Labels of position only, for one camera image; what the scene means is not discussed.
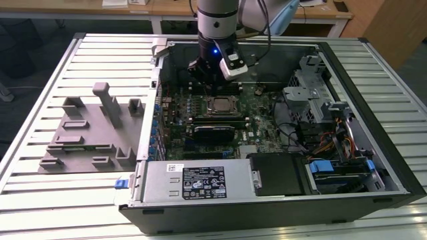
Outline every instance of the aluminum extrusion table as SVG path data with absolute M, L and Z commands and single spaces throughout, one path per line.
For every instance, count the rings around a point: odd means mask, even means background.
M 126 103 L 130 98 L 147 101 L 155 93 L 151 82 L 153 71 L 158 70 L 151 64 L 154 42 L 174 37 L 197 39 L 189 35 L 79 36 L 70 44 L 0 163 L 2 239 L 427 238 L 427 198 L 350 223 L 147 236 L 115 206 L 120 201 L 115 181 L 131 172 L 38 174 L 40 158 L 64 114 L 60 106 L 66 96 L 80 96 L 83 102 L 92 103 L 96 101 L 92 85 L 107 81 L 119 102 Z M 355 38 L 274 37 L 273 40 L 329 42 L 421 184 L 427 186 L 427 108 L 373 46 Z

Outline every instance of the metal bracket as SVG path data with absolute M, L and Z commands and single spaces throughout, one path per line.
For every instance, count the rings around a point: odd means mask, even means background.
M 263 188 L 261 172 L 255 171 L 255 170 L 253 170 L 253 182 L 254 182 L 254 188 L 255 189 Z
M 169 39 L 166 37 L 157 37 L 153 41 L 151 47 L 153 56 L 155 58 L 162 57 L 170 52 L 169 50 Z
M 289 86 L 283 91 L 286 98 L 291 101 L 309 101 L 319 98 L 319 94 L 315 90 L 310 90 L 302 86 Z

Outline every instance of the blue clip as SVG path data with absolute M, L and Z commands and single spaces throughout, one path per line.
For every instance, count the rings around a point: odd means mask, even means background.
M 157 153 L 157 149 L 154 148 L 154 147 L 150 147 L 149 148 L 149 153 L 153 155 L 153 154 L 155 154 Z
M 373 160 L 366 160 L 366 164 L 367 164 L 367 167 L 370 169 L 370 171 L 375 171 L 375 164 L 373 162 Z
M 330 160 L 315 160 L 309 166 L 311 173 L 334 172 L 334 167 Z
M 114 185 L 115 189 L 128 189 L 130 188 L 130 179 L 118 179 Z

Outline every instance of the cable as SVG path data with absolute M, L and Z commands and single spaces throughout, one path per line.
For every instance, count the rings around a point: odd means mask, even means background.
M 305 11 L 305 24 L 306 24 L 307 23 L 306 7 L 302 4 L 299 4 L 299 6 L 302 7 L 302 9 Z
M 283 94 L 279 94 L 278 97 L 275 98 L 274 100 L 274 105 L 273 105 L 273 124 L 275 126 L 275 128 L 281 131 L 281 133 L 289 138 L 291 139 L 295 144 L 299 146 L 301 150 L 306 153 L 306 154 L 310 154 L 313 155 L 313 153 L 307 150 L 307 148 L 305 148 L 305 146 L 299 143 L 299 141 L 290 135 L 287 134 L 279 127 L 278 123 L 277 123 L 277 119 L 275 119 L 275 110 L 277 110 L 277 103 L 278 103 L 278 100 L 279 100 L 279 97 L 283 96 Z
M 267 37 L 269 37 L 269 40 L 267 40 L 267 51 L 263 53 L 263 55 L 261 55 L 257 58 L 257 61 L 259 62 L 262 60 L 262 58 L 266 57 L 266 55 L 269 54 L 269 52 L 271 50 L 271 47 L 273 47 L 273 34 L 271 34 L 271 29 L 270 29 L 270 16 L 269 16 L 269 10 L 267 10 L 266 2 L 265 2 L 265 0 L 257 0 L 257 1 L 258 1 L 258 5 L 261 7 L 262 14 L 265 15 L 265 18 L 266 18 L 266 27 L 265 27 L 263 32 L 267 29 Z
M 189 4 L 190 4 L 190 9 L 191 9 L 194 18 L 198 18 L 198 13 L 197 13 L 195 10 L 194 10 L 193 0 L 189 0 Z
M 12 141 L 11 141 L 11 140 L 0 139 L 0 144 L 11 145 L 11 144 L 12 144 Z
M 43 86 L 12 86 L 7 87 L 7 89 L 44 89 Z

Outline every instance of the warning label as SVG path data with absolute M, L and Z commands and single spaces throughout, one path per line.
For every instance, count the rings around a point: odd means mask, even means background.
M 182 197 L 186 200 L 227 198 L 223 166 L 186 167 L 182 179 Z

